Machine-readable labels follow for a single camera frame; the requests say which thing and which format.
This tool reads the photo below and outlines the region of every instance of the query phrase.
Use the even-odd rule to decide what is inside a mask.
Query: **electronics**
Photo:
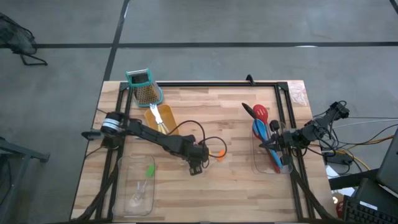
[[[379,211],[376,206],[344,196],[343,204],[344,221],[375,224],[396,224],[398,217]]]
[[[398,214],[398,198],[371,179],[363,178],[353,197],[375,205],[388,214]]]
[[[382,185],[398,194],[398,129],[377,172],[376,179]]]
[[[332,152],[326,152],[325,155],[326,156],[323,158],[325,160],[325,164],[330,162],[350,166],[353,163],[353,158],[347,154],[336,154],[333,156]]]

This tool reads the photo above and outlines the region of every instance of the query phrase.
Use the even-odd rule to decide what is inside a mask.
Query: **black clamp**
[[[89,141],[92,141],[92,140],[95,140],[95,139],[103,139],[104,138],[104,135],[102,134],[102,132],[100,130],[97,130],[97,129],[91,129],[89,131],[83,131],[81,133],[81,135],[85,139],[87,139]]]
[[[247,75],[246,81],[249,81],[251,86],[255,86],[256,85],[256,82],[254,82],[253,77],[250,74]]]

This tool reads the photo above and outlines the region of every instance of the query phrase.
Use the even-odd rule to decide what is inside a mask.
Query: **butcher block tabletop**
[[[297,127],[301,128],[312,118],[304,82],[285,82],[289,84]],[[120,82],[104,82],[98,102],[99,110],[96,110],[93,123],[94,129],[101,127],[105,117],[102,111],[115,110],[119,85]],[[202,174],[191,176],[185,161],[171,156],[158,145],[134,136],[126,137],[123,156],[147,155],[155,159],[154,205],[148,216],[114,217],[113,222],[297,221],[290,176],[264,174],[253,170],[252,118],[241,104],[264,105],[269,112],[268,120],[279,120],[273,87],[178,86],[162,87],[162,90],[162,104],[172,108],[177,124],[189,119],[198,121],[205,129],[206,137],[218,136],[224,139],[228,145],[228,153],[222,161],[212,160]],[[290,127],[283,91],[281,95],[286,125]],[[133,102],[130,117],[141,119],[146,124],[144,113],[147,109],[138,108]],[[195,123],[186,123],[178,130],[180,135],[193,134],[197,141],[202,139],[201,130]],[[90,141],[86,153],[99,148],[100,144],[101,139]],[[217,139],[208,140],[206,145],[213,153],[224,148],[223,143]],[[71,218],[81,215],[98,193],[105,157],[106,149],[100,149],[84,161]],[[311,191],[326,210],[335,215],[322,157],[308,152],[304,156],[304,163]],[[300,198],[307,217],[305,197],[301,190]],[[107,211],[108,200],[105,198],[104,217]]]

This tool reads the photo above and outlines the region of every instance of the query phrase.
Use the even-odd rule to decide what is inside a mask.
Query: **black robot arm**
[[[123,119],[127,119],[127,125],[121,126]],[[209,150],[206,144],[195,144],[193,135],[167,135],[145,126],[138,119],[128,119],[121,113],[111,112],[105,117],[101,132],[106,138],[117,139],[120,136],[138,136],[152,143],[160,145],[165,151],[187,161],[190,166],[190,174],[202,173],[201,165],[207,162]]]
[[[338,119],[347,118],[349,109],[345,108],[341,102],[334,102],[324,113],[324,116],[312,119],[303,128],[294,132],[284,131],[282,134],[278,134],[276,131],[270,140],[265,141],[261,146],[277,143],[281,148],[305,149],[312,141],[321,139],[325,134],[331,135],[329,125]],[[271,121],[271,130],[273,130],[272,124],[277,124],[277,121]]]

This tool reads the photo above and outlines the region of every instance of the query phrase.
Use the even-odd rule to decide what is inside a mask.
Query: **gray floor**
[[[5,0],[0,11],[31,29],[41,44],[111,43],[122,3]],[[138,0],[129,4],[121,42],[398,41],[397,22],[388,0]],[[87,144],[80,133],[91,126],[109,53],[39,49],[48,67],[26,67],[0,50],[0,136],[51,153],[48,164],[30,165],[15,223],[68,220]],[[305,80],[313,113],[346,100],[352,116],[397,116],[397,58],[398,47],[118,49],[110,80],[146,67],[157,80],[242,80],[250,73],[255,79]],[[392,123],[336,132],[341,141],[360,142]],[[388,144],[353,153],[377,168]]]

